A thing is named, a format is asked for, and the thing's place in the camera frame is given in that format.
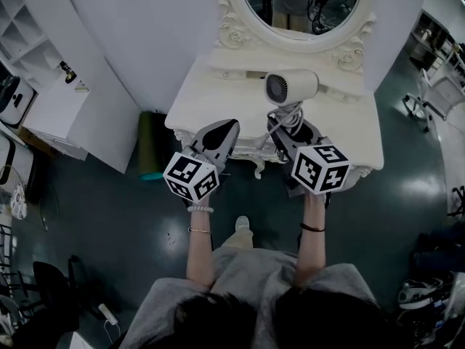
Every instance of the white box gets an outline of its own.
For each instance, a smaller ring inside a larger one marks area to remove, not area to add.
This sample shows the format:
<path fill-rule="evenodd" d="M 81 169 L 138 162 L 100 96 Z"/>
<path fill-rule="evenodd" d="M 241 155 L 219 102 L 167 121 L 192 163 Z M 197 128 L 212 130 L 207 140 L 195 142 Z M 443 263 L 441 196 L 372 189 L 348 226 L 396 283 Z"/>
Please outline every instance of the white box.
<path fill-rule="evenodd" d="M 171 192 L 198 203 L 219 186 L 217 168 L 192 156 L 175 153 L 163 178 Z"/>
<path fill-rule="evenodd" d="M 317 145 L 297 150 L 292 177 L 314 194 L 340 190 L 347 179 L 350 162 L 334 145 Z"/>

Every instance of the mirror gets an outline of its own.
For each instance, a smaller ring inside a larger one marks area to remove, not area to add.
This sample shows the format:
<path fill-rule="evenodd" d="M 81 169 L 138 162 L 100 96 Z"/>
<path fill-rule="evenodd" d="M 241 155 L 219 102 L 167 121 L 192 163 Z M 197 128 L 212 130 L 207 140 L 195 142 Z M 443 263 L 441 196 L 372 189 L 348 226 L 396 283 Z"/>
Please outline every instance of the mirror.
<path fill-rule="evenodd" d="M 312 40 L 345 24 L 358 0 L 246 0 L 260 20 L 280 35 Z"/>

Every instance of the black and white pattern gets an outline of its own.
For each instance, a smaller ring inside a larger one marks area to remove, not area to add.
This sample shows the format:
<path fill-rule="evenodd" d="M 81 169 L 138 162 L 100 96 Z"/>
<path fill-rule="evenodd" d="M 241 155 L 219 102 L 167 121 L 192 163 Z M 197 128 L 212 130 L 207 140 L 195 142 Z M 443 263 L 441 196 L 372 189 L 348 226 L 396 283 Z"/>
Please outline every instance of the black and white pattern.
<path fill-rule="evenodd" d="M 321 173 L 321 166 L 304 154 L 300 154 L 297 161 L 295 176 L 302 180 L 309 188 L 315 189 Z"/>
<path fill-rule="evenodd" d="M 342 186 L 349 166 L 328 168 L 320 191 L 335 190 Z"/>
<path fill-rule="evenodd" d="M 315 146 L 314 149 L 326 163 L 341 163 L 349 160 L 334 146 Z"/>
<path fill-rule="evenodd" d="M 182 196 L 183 198 L 186 198 L 190 201 L 192 201 L 192 196 L 189 193 L 189 189 L 185 188 L 184 186 L 180 185 L 177 182 L 173 182 L 171 180 L 166 180 L 168 185 L 170 185 L 171 189 L 173 190 L 173 193 Z"/>
<path fill-rule="evenodd" d="M 180 156 L 176 164 L 168 172 L 168 176 L 189 183 L 201 167 L 202 163 Z"/>
<path fill-rule="evenodd" d="M 206 176 L 203 180 L 194 186 L 195 194 L 197 195 L 198 200 L 201 200 L 204 196 L 210 193 L 217 185 L 218 182 L 215 176 L 215 172 L 211 171 L 208 176 Z"/>

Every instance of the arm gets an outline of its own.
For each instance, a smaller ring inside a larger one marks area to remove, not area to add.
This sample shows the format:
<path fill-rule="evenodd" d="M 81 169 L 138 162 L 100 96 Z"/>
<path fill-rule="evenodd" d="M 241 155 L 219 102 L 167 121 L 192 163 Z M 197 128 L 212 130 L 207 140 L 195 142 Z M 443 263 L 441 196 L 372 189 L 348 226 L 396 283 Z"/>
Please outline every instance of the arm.
<path fill-rule="evenodd" d="M 310 192 L 305 194 L 304 224 L 321 230 L 325 228 L 323 196 L 316 196 Z M 325 233 L 314 233 L 302 229 L 294 286 L 301 287 L 309 277 L 323 269 L 325 265 Z"/>
<path fill-rule="evenodd" d="M 208 206 L 209 197 L 206 197 L 198 205 Z M 210 231 L 210 214 L 208 212 L 192 212 L 190 227 L 192 229 Z M 213 284 L 211 234 L 199 233 L 197 231 L 190 232 L 186 277 L 208 288 Z"/>

